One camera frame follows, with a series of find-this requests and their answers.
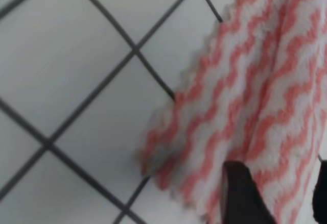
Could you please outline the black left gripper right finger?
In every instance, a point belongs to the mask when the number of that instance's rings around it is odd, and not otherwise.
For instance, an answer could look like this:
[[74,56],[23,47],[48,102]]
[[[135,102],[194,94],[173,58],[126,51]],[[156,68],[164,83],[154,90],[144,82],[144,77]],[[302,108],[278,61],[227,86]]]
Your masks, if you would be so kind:
[[312,199],[313,217],[319,224],[326,224],[326,191],[326,160],[322,160]]

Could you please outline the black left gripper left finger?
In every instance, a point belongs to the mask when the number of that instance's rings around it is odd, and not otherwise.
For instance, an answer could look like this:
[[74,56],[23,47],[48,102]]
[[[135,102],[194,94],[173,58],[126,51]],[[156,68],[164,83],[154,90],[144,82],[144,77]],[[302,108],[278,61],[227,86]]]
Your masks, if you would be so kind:
[[222,222],[276,223],[249,169],[240,161],[223,164]]

